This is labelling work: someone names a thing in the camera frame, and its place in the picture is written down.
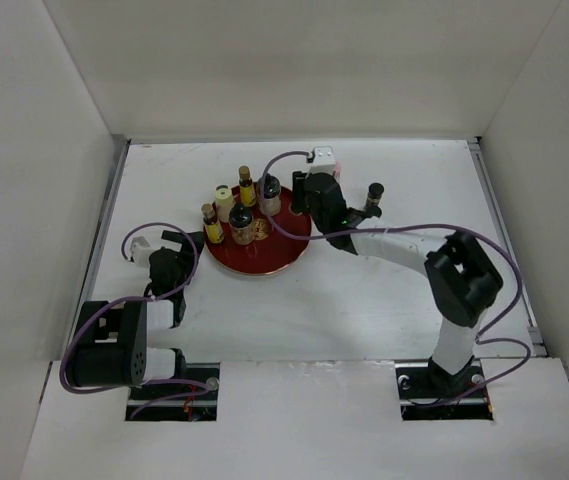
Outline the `gold cap yellow bottle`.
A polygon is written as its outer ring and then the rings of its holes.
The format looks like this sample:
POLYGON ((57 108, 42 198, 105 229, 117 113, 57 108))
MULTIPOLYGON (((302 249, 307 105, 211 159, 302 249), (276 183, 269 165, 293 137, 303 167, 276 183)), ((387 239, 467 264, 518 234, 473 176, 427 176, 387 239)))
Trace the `gold cap yellow bottle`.
POLYGON ((257 202, 255 185, 248 166, 238 168, 240 201, 247 207, 253 207, 257 202))

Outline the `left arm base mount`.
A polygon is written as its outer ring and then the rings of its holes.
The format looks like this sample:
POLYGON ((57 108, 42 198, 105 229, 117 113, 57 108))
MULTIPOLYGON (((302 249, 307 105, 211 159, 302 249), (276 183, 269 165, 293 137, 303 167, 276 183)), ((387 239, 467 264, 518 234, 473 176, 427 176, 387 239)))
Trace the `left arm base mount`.
POLYGON ((219 363, 189 364, 185 384, 131 388, 125 409, 128 422, 212 422, 217 419, 219 363))

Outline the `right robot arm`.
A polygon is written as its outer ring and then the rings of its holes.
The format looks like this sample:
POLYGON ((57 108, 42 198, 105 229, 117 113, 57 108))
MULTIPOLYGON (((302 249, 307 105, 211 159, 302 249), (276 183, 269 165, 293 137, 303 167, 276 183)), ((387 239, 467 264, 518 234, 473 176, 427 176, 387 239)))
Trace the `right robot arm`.
POLYGON ((346 204, 338 181, 328 173, 295 171, 293 203, 308 213, 335 249, 373 257, 423 275, 429 283, 442 324, 428 361, 428 384, 447 396, 462 388, 473 359, 479 322, 493 305, 503 279, 478 241, 454 231, 445 237, 393 233, 380 222, 382 184, 369 185, 364 207, 346 204))

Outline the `black grinder salt jar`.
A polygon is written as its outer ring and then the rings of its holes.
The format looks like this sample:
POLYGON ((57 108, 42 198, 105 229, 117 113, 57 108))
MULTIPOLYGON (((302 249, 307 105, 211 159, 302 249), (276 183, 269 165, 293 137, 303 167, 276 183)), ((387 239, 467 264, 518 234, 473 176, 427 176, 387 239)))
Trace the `black grinder salt jar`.
POLYGON ((243 203, 236 203, 229 212, 229 225, 233 240, 242 246, 255 239, 255 228, 252 209, 243 203))

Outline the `black grinder pepper jar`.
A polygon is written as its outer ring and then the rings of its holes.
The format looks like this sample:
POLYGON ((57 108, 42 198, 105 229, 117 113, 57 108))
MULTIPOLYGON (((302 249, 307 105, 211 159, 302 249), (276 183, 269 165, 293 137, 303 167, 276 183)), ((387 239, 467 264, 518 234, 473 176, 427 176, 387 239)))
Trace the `black grinder pepper jar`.
POLYGON ((263 215, 275 216, 281 210, 281 184, 271 174, 265 174, 257 185, 259 210, 263 215))

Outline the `cream cap spice jar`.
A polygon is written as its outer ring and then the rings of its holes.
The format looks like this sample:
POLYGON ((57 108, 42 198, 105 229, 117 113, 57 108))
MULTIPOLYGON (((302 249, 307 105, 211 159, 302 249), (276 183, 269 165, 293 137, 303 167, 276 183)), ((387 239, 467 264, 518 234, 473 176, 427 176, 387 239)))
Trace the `cream cap spice jar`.
POLYGON ((228 185, 219 185, 214 192, 215 209, 222 223, 229 223, 230 212, 235 205, 235 197, 228 185))

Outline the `yellow label brown bottle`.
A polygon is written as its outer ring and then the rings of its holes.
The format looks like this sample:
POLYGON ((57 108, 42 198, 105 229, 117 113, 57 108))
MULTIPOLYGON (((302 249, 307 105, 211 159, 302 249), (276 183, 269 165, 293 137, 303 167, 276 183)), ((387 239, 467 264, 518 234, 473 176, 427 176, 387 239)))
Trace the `yellow label brown bottle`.
POLYGON ((225 239, 225 234, 215 208, 212 204, 205 203, 201 207, 201 213, 208 240, 212 244, 221 244, 225 239))

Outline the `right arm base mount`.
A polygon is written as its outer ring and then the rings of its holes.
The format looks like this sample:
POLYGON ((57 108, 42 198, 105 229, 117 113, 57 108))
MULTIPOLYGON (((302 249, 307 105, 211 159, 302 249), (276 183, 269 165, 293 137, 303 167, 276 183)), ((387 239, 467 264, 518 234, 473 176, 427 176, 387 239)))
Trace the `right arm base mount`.
POLYGON ((475 390, 485 380, 477 360, 453 377, 429 362, 398 363, 395 375, 404 421, 493 420, 487 389, 475 390))

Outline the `black cap spice bottle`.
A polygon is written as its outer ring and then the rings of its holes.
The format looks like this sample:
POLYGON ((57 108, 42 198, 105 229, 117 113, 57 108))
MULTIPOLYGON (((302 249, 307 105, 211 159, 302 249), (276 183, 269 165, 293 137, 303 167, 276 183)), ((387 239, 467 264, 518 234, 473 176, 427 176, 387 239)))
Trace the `black cap spice bottle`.
POLYGON ((377 207, 384 193, 384 186, 381 183, 374 182, 368 187, 367 197, 365 201, 365 209, 377 207))

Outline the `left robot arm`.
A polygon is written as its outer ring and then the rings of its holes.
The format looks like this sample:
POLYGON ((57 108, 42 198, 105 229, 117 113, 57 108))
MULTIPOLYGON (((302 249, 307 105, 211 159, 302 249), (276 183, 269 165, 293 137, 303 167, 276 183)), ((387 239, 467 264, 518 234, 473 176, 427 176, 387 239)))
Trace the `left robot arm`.
POLYGON ((180 326, 184 290, 191 282, 204 248, 204 233, 164 230, 171 248, 153 247, 139 234, 123 242, 124 258, 148 271, 140 296, 83 303, 73 338, 60 366, 62 386, 72 393, 101 392, 154 383, 161 394, 178 398, 188 387, 183 353, 148 344, 152 333, 180 326))

